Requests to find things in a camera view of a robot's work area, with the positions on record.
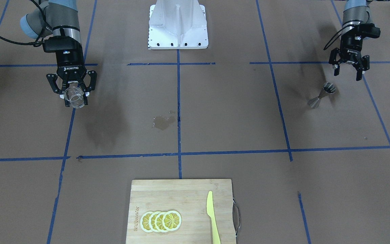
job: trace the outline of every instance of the water spill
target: water spill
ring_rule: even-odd
[[[169,117],[156,116],[153,118],[153,127],[158,128],[159,130],[165,130],[174,122],[175,122],[174,116],[169,116]]]

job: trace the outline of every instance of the black cable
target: black cable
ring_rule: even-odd
[[[43,17],[43,21],[48,25],[50,26],[47,22],[46,22],[46,18],[45,18],[45,14],[43,12],[43,9],[40,8],[40,6],[34,1],[34,0],[31,0],[31,2],[34,3],[34,5],[36,5],[36,7],[38,7],[40,9],[40,12],[42,14],[42,17]],[[8,43],[12,43],[12,44],[16,44],[16,45],[21,45],[21,46],[34,46],[34,47],[38,47],[38,46],[41,46],[43,44],[43,38],[42,40],[39,42],[39,39],[40,39],[40,36],[43,34],[43,32],[45,31],[45,28],[42,28],[42,31],[40,32],[40,35],[37,37],[37,39],[34,41],[34,42],[29,42],[29,43],[20,43],[20,42],[15,42],[15,41],[12,41],[12,40],[9,40],[9,39],[6,39],[2,36],[0,36],[0,39],[3,40],[3,41],[6,41]]]
[[[331,40],[328,41],[328,43],[325,45],[325,48],[323,48],[323,50],[326,51],[330,46],[332,46],[332,44],[333,44],[336,40],[338,40],[338,38],[341,36],[340,32],[342,32],[345,28],[350,27],[350,26],[356,27],[356,26],[358,26],[358,25],[350,24],[350,25],[344,26],[342,29],[340,29],[337,33],[335,33],[335,34],[333,35],[333,37],[331,38]]]

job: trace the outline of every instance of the metal jigger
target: metal jigger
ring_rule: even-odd
[[[323,89],[320,92],[320,95],[316,98],[309,100],[308,105],[311,108],[318,108],[320,105],[320,101],[322,100],[323,97],[334,94],[335,92],[336,92],[335,85],[330,82],[326,82],[323,84]]]

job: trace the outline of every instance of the yellow plastic knife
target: yellow plastic knife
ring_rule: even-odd
[[[219,239],[218,227],[216,226],[215,218],[215,209],[213,207],[213,192],[209,191],[207,195],[207,215],[209,215],[212,220],[212,235],[213,235],[213,244],[221,244],[221,239]]]

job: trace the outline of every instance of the wooden cutting board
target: wooden cutting board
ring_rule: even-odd
[[[212,226],[206,201],[213,191],[216,224],[221,244],[236,244],[231,179],[134,180],[130,190],[126,244],[210,244]],[[167,233],[147,233],[141,216],[147,211],[176,210],[181,226]]]

